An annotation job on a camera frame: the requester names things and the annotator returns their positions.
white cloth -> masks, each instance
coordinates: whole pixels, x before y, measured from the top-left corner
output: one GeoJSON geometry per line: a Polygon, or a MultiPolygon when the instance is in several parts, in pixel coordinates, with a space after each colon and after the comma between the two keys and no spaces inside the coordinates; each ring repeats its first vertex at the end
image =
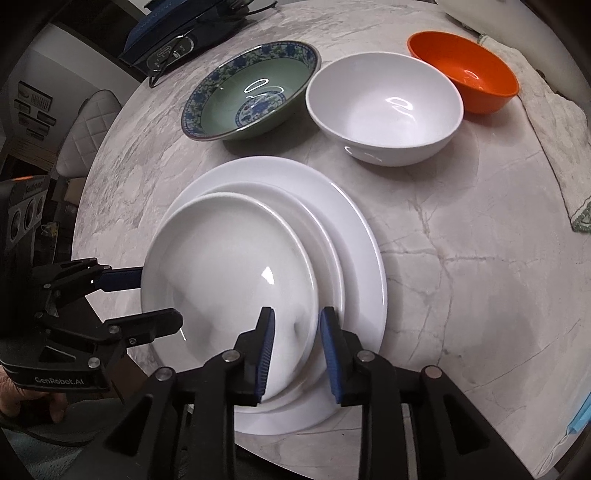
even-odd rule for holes
{"type": "Polygon", "coordinates": [[[487,35],[478,43],[515,73],[521,87],[519,98],[554,170],[570,224],[575,232],[591,233],[591,133],[584,112],[553,93],[518,50],[487,35]]]}

bowl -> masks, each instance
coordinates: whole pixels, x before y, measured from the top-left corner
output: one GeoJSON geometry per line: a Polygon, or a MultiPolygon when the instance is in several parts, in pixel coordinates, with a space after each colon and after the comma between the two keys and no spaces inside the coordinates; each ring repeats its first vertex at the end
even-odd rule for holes
{"type": "Polygon", "coordinates": [[[468,112],[494,113],[519,93],[519,82],[507,64],[472,40],[426,31],[411,35],[407,46],[413,57],[449,77],[468,112]]]}
{"type": "Polygon", "coordinates": [[[460,94],[444,74],[389,52],[330,63],[310,81],[306,105],[314,122],[348,154],[388,167],[435,155],[464,113],[460,94]]]}
{"type": "Polygon", "coordinates": [[[199,141],[243,140],[284,122],[320,54],[307,43],[276,41],[244,51],[208,74],[185,104],[181,124],[199,141]]]}

large white plate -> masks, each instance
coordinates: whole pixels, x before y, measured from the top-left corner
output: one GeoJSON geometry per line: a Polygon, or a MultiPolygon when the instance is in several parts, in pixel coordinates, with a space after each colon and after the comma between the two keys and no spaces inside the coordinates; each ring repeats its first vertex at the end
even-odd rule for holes
{"type": "MultiPolygon", "coordinates": [[[[345,279],[343,326],[356,333],[364,348],[378,351],[384,337],[387,285],[378,243],[349,196],[322,173],[293,160],[247,157],[210,170],[185,188],[162,222],[183,205],[226,183],[259,181],[298,197],[328,231],[345,279]]],[[[239,432],[275,435],[304,430],[330,417],[338,406],[324,374],[314,388],[285,407],[260,414],[235,414],[239,432]]]]}
{"type": "MultiPolygon", "coordinates": [[[[226,183],[209,192],[232,192],[248,195],[277,212],[293,228],[310,257],[318,286],[319,309],[333,306],[339,317],[345,312],[345,282],[335,246],[316,216],[291,193],[257,181],[226,183]]],[[[265,394],[262,403],[255,407],[236,407],[241,413],[262,413],[291,403],[312,387],[326,371],[320,331],[304,368],[288,387],[270,397],[265,394]]]]}

gray marble surface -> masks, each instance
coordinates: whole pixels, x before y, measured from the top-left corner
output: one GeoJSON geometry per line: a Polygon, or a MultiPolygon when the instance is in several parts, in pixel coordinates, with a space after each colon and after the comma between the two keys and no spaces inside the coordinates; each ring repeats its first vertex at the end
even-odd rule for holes
{"type": "MultiPolygon", "coordinates": [[[[197,83],[248,47],[308,41],[326,64],[360,51],[407,53],[406,38],[427,29],[469,35],[436,5],[298,2],[260,15],[157,88],[144,83],[90,171],[73,255],[141,265],[170,203],[205,171],[257,154],[306,163],[347,191],[378,238],[389,301],[380,353],[411,369],[439,364],[539,475],[574,439],[563,438],[566,426],[591,390],[591,236],[571,231],[519,99],[494,115],[466,115],[442,152],[406,168],[354,160],[304,108],[250,141],[199,143],[180,128],[197,83]]],[[[103,319],[140,311],[137,291],[89,300],[103,319]]],[[[131,353],[148,373],[156,367],[149,348],[131,353]]],[[[358,409],[341,409],[306,432],[236,438],[310,477],[352,480],[360,424],[358,409]]]]}

white chair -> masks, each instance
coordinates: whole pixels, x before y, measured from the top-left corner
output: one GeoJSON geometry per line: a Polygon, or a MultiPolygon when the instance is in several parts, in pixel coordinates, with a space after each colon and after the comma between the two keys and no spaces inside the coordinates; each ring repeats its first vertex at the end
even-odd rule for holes
{"type": "Polygon", "coordinates": [[[88,176],[96,153],[120,111],[121,104],[110,90],[99,90],[82,105],[57,157],[59,175],[68,179],[88,176]]]}

